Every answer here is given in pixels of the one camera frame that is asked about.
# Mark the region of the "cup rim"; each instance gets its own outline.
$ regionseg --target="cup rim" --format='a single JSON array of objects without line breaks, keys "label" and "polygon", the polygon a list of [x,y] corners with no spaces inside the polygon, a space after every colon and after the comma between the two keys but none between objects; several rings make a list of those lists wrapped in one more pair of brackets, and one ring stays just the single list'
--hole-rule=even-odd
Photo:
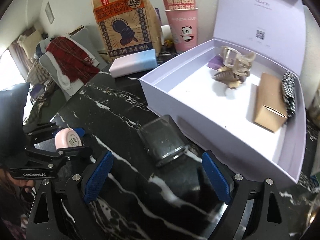
[{"label": "cup rim", "polygon": [[198,10],[198,8],[193,8],[193,9],[177,9],[177,10],[164,10],[165,12],[172,12],[172,11],[193,11],[193,10]]}]

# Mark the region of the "red plaid fabric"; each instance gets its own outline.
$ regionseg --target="red plaid fabric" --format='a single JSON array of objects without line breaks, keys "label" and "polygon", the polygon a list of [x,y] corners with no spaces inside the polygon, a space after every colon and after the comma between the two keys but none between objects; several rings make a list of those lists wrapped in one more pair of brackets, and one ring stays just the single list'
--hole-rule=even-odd
[{"label": "red plaid fabric", "polygon": [[52,53],[62,73],[70,82],[79,78],[86,84],[99,72],[99,69],[92,65],[92,59],[88,54],[66,37],[55,38],[49,43],[47,51]]}]

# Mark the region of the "red paper cup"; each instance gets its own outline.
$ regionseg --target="red paper cup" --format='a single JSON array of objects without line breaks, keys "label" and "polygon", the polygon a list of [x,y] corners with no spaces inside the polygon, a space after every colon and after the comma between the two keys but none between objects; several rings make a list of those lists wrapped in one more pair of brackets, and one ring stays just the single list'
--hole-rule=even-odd
[{"label": "red paper cup", "polygon": [[166,10],[174,46],[183,53],[197,46],[198,9]]},{"label": "red paper cup", "polygon": [[163,0],[166,10],[184,10],[196,8],[196,0]]}]

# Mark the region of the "qr code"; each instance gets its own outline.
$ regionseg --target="qr code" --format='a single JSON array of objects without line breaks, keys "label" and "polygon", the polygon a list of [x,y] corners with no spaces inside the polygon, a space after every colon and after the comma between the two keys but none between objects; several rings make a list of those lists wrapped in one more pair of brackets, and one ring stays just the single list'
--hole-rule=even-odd
[{"label": "qr code", "polygon": [[257,38],[264,40],[264,35],[265,35],[265,32],[257,30],[257,34],[256,34]]}]

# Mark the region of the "orange banner on bag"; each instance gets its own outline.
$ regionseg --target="orange banner on bag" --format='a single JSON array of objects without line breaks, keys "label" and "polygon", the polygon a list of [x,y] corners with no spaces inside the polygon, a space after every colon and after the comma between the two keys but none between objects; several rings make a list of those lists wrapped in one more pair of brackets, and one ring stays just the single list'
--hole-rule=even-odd
[{"label": "orange banner on bag", "polygon": [[96,22],[107,20],[113,16],[143,8],[143,0],[118,0],[94,9]]}]

